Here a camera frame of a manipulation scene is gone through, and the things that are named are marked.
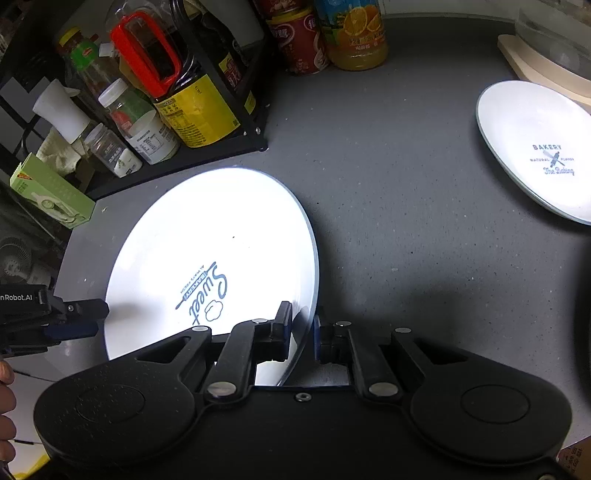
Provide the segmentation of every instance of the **glass jar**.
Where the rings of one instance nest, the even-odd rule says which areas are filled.
[[[103,124],[92,129],[84,139],[84,144],[119,178],[138,171],[142,166],[141,160]]]
[[[109,111],[129,144],[149,164],[168,160],[178,151],[179,138],[124,79],[113,82],[99,96],[99,102]]]
[[[69,29],[59,44],[95,98],[120,77],[114,60],[99,57],[99,47],[83,36],[78,27]]]

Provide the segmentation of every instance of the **plastic bottle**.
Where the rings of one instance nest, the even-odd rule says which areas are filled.
[[[95,97],[121,76],[113,59],[99,57],[99,47],[84,37],[78,27],[69,29],[59,44]]]
[[[315,0],[330,60],[343,70],[368,70],[388,57],[378,0]]]
[[[119,178],[138,171],[142,166],[141,160],[103,124],[92,129],[84,144]]]
[[[129,144],[149,164],[168,160],[180,146],[174,132],[164,125],[151,104],[129,88],[123,79],[113,82],[99,96]]]

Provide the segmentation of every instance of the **white bottle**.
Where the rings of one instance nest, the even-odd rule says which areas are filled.
[[[99,103],[109,111],[119,132],[149,164],[168,160],[178,151],[180,140],[176,134],[164,125],[155,108],[130,90],[123,79],[109,85],[100,94]]]

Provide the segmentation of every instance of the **finger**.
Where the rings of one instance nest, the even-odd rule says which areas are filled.
[[[6,385],[0,385],[0,414],[12,411],[17,406],[17,399]]]
[[[3,462],[12,462],[17,455],[17,451],[14,449],[10,442],[6,440],[0,441],[0,460]]]
[[[0,416],[0,440],[12,440],[15,436],[17,428],[14,422],[4,415]]]
[[[14,371],[12,367],[4,360],[0,362],[0,382],[10,385],[14,382]]]

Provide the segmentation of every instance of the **plate logo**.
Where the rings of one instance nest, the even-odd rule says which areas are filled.
[[[532,162],[543,162],[544,164],[549,163],[549,166],[543,165],[543,171],[546,175],[560,175],[563,173],[571,174],[574,177],[574,169],[570,168],[568,162],[574,162],[573,157],[561,157],[560,151],[562,146],[559,144],[536,144],[532,145],[533,149],[539,155],[539,152],[544,155],[543,157],[530,158]]]
[[[193,299],[189,304],[189,316],[193,325],[201,325],[204,320],[213,322],[222,315],[223,299],[228,293],[228,279],[219,270],[217,262],[213,262],[206,270],[202,265],[181,293],[183,298],[175,310],[185,301]]]

